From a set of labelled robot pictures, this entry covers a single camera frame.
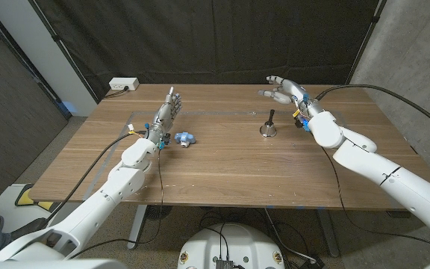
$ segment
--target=blue object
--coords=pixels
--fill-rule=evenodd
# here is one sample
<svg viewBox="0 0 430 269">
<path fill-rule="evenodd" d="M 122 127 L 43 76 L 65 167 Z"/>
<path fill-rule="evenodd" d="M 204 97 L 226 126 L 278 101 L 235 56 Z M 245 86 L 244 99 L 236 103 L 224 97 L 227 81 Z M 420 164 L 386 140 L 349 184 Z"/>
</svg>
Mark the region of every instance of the blue object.
<svg viewBox="0 0 430 269">
<path fill-rule="evenodd" d="M 310 131 L 310 128 L 308 127 L 308 121 L 305 118 L 303 118 L 303 129 L 307 132 Z"/>
<path fill-rule="evenodd" d="M 188 147 L 188 145 L 195 143 L 195 137 L 193 134 L 189 134 L 188 132 L 177 133 L 175 134 L 174 139 L 184 147 Z"/>
</svg>

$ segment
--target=small blue toy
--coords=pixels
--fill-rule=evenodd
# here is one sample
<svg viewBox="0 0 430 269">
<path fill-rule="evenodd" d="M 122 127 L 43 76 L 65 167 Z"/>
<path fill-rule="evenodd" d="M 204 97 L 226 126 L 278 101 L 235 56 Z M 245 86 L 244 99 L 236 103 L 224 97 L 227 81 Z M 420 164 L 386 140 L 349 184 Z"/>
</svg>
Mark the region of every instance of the small blue toy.
<svg viewBox="0 0 430 269">
<path fill-rule="evenodd" d="M 177 133 L 174 139 L 177 143 L 180 143 L 182 147 L 188 147 L 190 144 L 195 143 L 195 137 L 188 132 Z"/>
</svg>

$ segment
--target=concrete wall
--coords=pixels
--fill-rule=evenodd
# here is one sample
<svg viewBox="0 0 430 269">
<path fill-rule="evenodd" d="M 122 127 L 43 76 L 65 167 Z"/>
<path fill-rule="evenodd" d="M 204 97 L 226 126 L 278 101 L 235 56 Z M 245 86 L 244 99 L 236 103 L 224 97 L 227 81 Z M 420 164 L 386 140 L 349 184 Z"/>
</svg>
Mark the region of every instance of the concrete wall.
<svg viewBox="0 0 430 269">
<path fill-rule="evenodd" d="M 89 116 L 97 104 L 51 38 L 32 0 L 0 0 L 0 20 L 74 116 Z"/>
<path fill-rule="evenodd" d="M 351 84 L 385 87 L 430 112 L 430 1 L 387 1 Z M 392 96 L 367 92 L 430 166 L 430 120 Z"/>
</svg>

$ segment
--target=gray wall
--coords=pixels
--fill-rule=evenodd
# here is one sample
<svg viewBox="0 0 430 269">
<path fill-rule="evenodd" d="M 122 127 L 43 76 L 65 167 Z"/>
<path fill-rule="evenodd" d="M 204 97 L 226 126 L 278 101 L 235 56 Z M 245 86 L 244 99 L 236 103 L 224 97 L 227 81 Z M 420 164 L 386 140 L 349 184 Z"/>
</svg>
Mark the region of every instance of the gray wall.
<svg viewBox="0 0 430 269">
<path fill-rule="evenodd" d="M 430 1 L 388 0 L 351 84 L 386 87 L 430 112 Z M 430 120 L 392 96 L 367 92 L 430 166 Z"/>
</svg>

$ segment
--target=door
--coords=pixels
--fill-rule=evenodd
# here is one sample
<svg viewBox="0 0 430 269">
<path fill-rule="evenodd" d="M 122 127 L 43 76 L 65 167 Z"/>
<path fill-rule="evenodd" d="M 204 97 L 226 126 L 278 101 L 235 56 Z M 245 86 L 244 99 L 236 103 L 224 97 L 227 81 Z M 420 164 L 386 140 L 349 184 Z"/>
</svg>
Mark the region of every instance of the door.
<svg viewBox="0 0 430 269">
<path fill-rule="evenodd" d="M 0 41 L 0 194 L 66 124 L 29 72 Z"/>
</svg>

